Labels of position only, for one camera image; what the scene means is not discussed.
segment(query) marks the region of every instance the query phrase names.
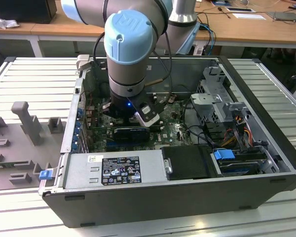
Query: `wooden desk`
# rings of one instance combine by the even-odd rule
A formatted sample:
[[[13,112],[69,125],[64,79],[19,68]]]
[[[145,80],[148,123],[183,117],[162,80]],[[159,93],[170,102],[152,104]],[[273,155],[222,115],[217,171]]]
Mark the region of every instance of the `wooden desk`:
[[[250,0],[256,5],[270,6],[276,0]],[[40,40],[62,40],[62,41],[95,41],[103,32],[103,28],[84,25],[69,19],[61,8],[60,1],[56,1],[57,13],[50,24],[21,23],[21,27],[15,29],[0,29],[0,39],[29,40],[36,57],[42,57],[43,51],[40,48]],[[248,6],[255,11],[286,11],[291,4],[279,2],[270,8]],[[203,0],[200,7],[195,8],[197,12],[213,8],[213,5]],[[205,10],[209,19],[209,25],[215,31],[217,39],[216,45],[228,46],[251,46],[251,47],[278,47],[296,48],[296,23],[286,24],[281,21],[273,22],[266,13],[259,13],[266,20],[237,19],[229,14],[231,19],[221,13],[217,7]],[[200,19],[206,22],[204,14],[200,14]],[[204,45],[209,39],[208,32],[199,31],[195,44]]]
[[[256,5],[270,6],[270,2],[275,1],[260,1],[250,0],[251,3]],[[249,5],[256,12],[266,11],[287,11],[291,6],[288,2],[279,2],[271,8],[261,8]],[[212,8],[210,2],[203,1],[201,7],[195,8],[195,11],[201,12],[204,9]],[[237,19],[234,15],[228,14],[229,19],[225,14],[210,14],[221,13],[217,7],[211,10],[205,10],[208,16],[209,25],[217,35],[217,45],[230,45],[230,46],[247,46],[251,43],[252,46],[269,47],[268,45],[279,44],[278,47],[291,47],[296,48],[296,23],[286,24],[282,21],[273,21],[272,18],[266,13],[257,13],[262,15],[266,20],[252,20],[252,19]],[[206,23],[204,14],[199,15],[200,19]],[[208,40],[207,32],[199,32],[196,40]]]

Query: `gray robot arm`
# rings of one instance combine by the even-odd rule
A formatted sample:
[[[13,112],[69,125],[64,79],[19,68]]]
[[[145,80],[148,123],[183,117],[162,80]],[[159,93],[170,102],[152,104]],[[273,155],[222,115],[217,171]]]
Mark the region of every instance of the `gray robot arm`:
[[[111,103],[108,115],[128,119],[135,114],[143,126],[159,120],[161,104],[144,91],[148,58],[169,36],[172,53],[190,51],[198,31],[196,0],[62,0],[66,15],[84,24],[105,27]]]

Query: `black box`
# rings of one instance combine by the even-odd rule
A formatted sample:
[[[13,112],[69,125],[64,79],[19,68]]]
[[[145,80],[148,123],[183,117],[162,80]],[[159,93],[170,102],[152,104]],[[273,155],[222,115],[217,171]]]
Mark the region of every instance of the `black box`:
[[[57,11],[55,0],[0,0],[0,18],[49,24]]]

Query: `power supply label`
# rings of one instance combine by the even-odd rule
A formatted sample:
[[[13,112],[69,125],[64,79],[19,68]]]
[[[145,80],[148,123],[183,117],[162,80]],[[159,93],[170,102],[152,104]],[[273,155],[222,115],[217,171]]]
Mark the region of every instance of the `power supply label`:
[[[103,185],[141,183],[139,157],[102,159],[101,182]]]

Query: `aluminum profile table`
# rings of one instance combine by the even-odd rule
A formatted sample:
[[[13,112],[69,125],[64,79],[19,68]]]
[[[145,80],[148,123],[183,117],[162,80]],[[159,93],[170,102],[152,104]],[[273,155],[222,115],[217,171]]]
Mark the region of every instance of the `aluminum profile table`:
[[[42,59],[31,60],[33,67],[42,63],[39,60]],[[76,59],[48,60],[73,65]],[[262,64],[252,60],[230,61],[296,147],[296,99]],[[67,76],[74,76],[75,70],[70,71]],[[0,195],[0,237],[50,234],[71,237],[296,237],[296,189],[277,194],[255,210],[79,229],[65,227],[37,194],[37,189],[7,191]]]
[[[232,59],[230,62],[296,148],[296,98],[262,63],[251,59]],[[241,101],[233,86],[231,90]]]
[[[20,123],[11,111],[17,99],[29,103],[29,114],[39,122],[66,122],[77,78],[76,58],[8,58],[0,67],[0,117]]]

